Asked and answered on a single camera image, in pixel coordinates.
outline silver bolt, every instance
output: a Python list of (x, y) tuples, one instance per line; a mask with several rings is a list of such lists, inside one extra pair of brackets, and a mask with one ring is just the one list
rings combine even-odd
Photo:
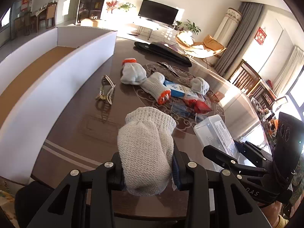
[(230, 176), (230, 171), (229, 171), (229, 170), (223, 170), (223, 171), (222, 171), (222, 174), (223, 174), (224, 176)]
[(197, 164), (195, 162), (189, 162), (188, 166), (191, 168), (195, 168), (197, 166)]
[(114, 164), (109, 161), (109, 162), (106, 162), (104, 166), (107, 167), (107, 168), (111, 168), (113, 165)]
[(77, 176), (79, 174), (79, 171), (78, 170), (72, 170), (70, 174), (71, 174), (71, 176)]

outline rolled-up glove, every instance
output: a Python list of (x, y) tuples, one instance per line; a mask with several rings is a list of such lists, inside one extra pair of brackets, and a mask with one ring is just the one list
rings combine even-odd
[(135, 196), (161, 193), (171, 179), (174, 119), (153, 107), (126, 116), (119, 130), (118, 150), (128, 192)]
[(140, 87), (146, 93), (150, 93), (159, 105), (162, 105), (171, 97), (171, 90), (164, 85), (164, 81), (165, 76), (159, 72), (155, 72)]
[(140, 85), (147, 79), (145, 69), (136, 62), (135, 58), (126, 58), (123, 61), (123, 76), (120, 81), (129, 85)]
[(196, 77), (190, 81), (192, 91), (205, 95), (209, 90), (209, 84), (201, 77)]

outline red wall hanging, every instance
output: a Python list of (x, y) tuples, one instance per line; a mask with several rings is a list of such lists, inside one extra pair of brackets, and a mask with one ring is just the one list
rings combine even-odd
[(254, 38), (260, 45), (262, 45), (264, 43), (266, 36), (267, 36), (266, 33), (260, 27)]

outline hair clip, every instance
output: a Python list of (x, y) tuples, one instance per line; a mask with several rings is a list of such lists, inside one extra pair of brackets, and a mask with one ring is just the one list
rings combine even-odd
[[(104, 87), (109, 86), (109, 85), (111, 86), (111, 88), (105, 95)], [(109, 76), (107, 76), (107, 75), (102, 76), (99, 94), (97, 95), (96, 99), (106, 100), (110, 105), (112, 105), (112, 98), (113, 98), (115, 86), (116, 85), (111, 81)]]

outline black television screen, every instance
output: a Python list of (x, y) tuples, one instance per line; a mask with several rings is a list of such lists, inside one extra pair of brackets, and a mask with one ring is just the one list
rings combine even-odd
[(146, 17), (164, 24), (172, 25), (178, 9), (149, 0), (143, 0), (139, 16)]

